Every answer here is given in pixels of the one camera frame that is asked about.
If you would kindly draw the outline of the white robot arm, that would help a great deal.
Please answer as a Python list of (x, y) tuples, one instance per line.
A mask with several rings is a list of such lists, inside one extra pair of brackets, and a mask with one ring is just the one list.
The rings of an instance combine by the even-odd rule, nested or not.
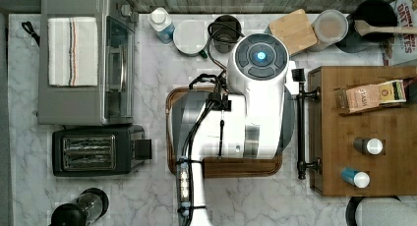
[(211, 226), (203, 161), (208, 157), (272, 159), (285, 149), (282, 129), (289, 52), (267, 33), (252, 33), (231, 50), (223, 76), (201, 74), (195, 83), (213, 91), (183, 95), (168, 113), (174, 149), (179, 226)]

